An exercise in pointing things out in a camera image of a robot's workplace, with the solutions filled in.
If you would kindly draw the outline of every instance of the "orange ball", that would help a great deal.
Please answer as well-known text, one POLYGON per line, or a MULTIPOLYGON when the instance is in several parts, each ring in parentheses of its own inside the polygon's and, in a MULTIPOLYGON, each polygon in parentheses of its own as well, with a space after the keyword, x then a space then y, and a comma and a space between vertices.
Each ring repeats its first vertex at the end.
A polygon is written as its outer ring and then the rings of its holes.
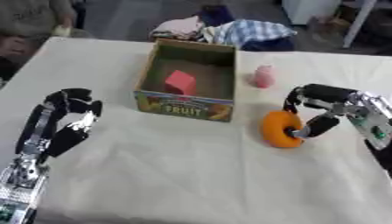
POLYGON ((293 128, 301 130, 299 117, 289 111, 277 110, 269 112, 260 121, 260 132, 265 141, 277 148, 296 148, 303 142, 301 138, 287 136, 284 130, 293 128))

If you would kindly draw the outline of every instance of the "folded cloth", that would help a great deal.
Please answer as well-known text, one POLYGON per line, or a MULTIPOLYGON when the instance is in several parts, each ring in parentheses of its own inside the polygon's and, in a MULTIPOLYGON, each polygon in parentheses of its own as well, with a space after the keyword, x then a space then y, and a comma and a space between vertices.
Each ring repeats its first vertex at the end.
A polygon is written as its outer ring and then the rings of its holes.
POLYGON ((205 26, 220 26, 235 21, 226 5, 205 5, 197 15, 205 26))
POLYGON ((242 48, 249 41, 282 39, 297 34, 282 24, 239 19, 218 27, 202 30, 208 43, 242 48))
POLYGON ((198 39, 203 28, 198 16, 166 21, 150 33, 152 38, 192 40, 198 39))

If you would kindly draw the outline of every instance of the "fruit box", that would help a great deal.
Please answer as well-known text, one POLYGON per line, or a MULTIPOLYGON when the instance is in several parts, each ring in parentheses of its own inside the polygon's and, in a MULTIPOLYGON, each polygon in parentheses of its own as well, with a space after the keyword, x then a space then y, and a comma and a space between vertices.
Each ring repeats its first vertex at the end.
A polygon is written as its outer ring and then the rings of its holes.
POLYGON ((160 39, 134 95, 143 112, 229 122, 235 96, 235 48, 160 39), (165 80, 175 71, 195 78, 195 94, 165 92, 165 80))

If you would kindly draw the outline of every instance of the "pink toy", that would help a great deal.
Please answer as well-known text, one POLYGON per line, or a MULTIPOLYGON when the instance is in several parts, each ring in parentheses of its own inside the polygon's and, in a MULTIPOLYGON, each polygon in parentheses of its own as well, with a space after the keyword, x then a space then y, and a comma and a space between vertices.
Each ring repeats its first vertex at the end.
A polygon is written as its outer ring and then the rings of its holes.
POLYGON ((259 66, 255 70, 255 76, 253 77, 253 82, 259 88, 268 88, 275 83, 272 77, 272 66, 259 66))
POLYGON ((194 95, 196 79, 188 73, 174 71, 164 82, 166 92, 175 95, 194 95))

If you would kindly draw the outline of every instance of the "white tablecloth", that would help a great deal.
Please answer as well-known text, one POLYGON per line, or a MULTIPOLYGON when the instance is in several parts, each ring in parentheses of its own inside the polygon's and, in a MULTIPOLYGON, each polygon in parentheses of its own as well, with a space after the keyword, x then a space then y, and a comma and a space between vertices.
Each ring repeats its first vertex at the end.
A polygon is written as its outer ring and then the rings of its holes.
POLYGON ((295 150, 271 148, 257 132, 258 119, 298 85, 389 98, 391 58, 238 52, 234 120, 219 123, 136 110, 132 89, 151 48, 52 38, 0 91, 2 168, 46 95, 90 88, 105 103, 92 136, 50 161, 38 223, 392 223, 392 185, 347 121, 295 150), (274 67, 275 86, 246 82, 260 65, 274 67))

